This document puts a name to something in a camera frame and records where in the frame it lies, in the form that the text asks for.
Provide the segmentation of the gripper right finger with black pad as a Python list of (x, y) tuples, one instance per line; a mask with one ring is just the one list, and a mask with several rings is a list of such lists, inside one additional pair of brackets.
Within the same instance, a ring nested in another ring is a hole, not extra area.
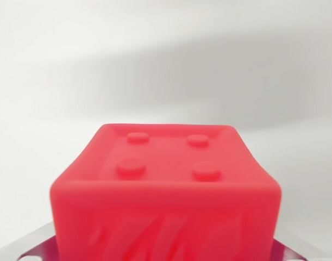
[(309, 260), (316, 256), (313, 246), (285, 229), (277, 228), (274, 239), (280, 260)]

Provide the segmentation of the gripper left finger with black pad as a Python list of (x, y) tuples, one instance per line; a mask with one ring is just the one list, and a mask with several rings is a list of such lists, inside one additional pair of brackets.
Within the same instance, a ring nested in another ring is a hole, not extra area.
[(49, 222), (21, 239), (17, 260), (59, 260), (54, 223)]

